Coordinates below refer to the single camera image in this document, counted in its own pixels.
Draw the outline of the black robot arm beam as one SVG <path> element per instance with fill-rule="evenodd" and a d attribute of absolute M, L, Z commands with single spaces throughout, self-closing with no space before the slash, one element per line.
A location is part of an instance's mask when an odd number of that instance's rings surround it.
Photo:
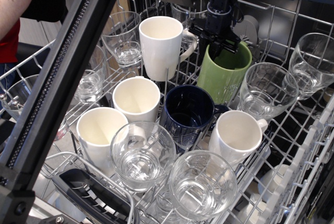
<path fill-rule="evenodd" d="M 33 186 L 115 2 L 74 0 L 1 154 L 1 223 L 26 222 Z"/>

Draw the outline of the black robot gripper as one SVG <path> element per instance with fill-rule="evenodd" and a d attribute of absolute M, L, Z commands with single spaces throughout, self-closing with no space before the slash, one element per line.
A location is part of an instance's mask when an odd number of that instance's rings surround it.
<path fill-rule="evenodd" d="M 213 61 L 223 50 L 237 51 L 240 38 L 231 29 L 231 12 L 229 0 L 209 0 L 206 19 L 191 19 L 189 32 L 199 37 L 200 57 L 204 57 L 208 45 Z"/>

